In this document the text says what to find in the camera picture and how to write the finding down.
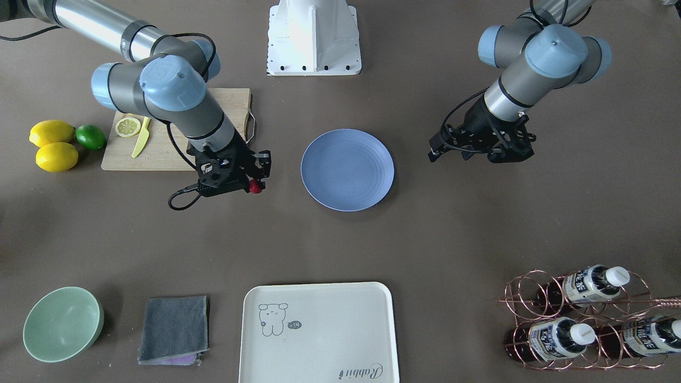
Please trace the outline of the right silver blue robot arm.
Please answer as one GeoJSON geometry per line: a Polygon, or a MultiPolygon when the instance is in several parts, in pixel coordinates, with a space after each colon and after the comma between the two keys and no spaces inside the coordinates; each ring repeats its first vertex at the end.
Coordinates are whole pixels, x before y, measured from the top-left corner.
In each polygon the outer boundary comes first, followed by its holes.
{"type": "Polygon", "coordinates": [[[93,73],[95,99],[119,112],[175,124],[195,157],[198,182],[192,190],[210,197],[265,188],[270,151],[252,151],[206,87],[220,70],[210,40],[180,40],[100,1],[2,1],[2,21],[15,19],[39,19],[121,53],[125,63],[104,64],[93,73]]]}

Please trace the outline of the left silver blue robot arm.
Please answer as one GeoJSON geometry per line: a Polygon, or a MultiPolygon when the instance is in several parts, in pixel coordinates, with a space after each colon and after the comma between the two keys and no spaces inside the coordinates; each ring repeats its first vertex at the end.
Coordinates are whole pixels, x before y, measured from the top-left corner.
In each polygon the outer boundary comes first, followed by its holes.
{"type": "Polygon", "coordinates": [[[574,31],[591,1],[531,1],[511,25],[493,25],[478,43],[479,59],[503,72],[489,87],[468,98],[463,122],[446,120],[429,140],[429,160],[448,151],[465,160],[486,155],[492,163],[523,162],[534,155],[534,134],[526,112],[554,89],[585,84],[610,67],[612,52],[603,39],[574,31]]]}

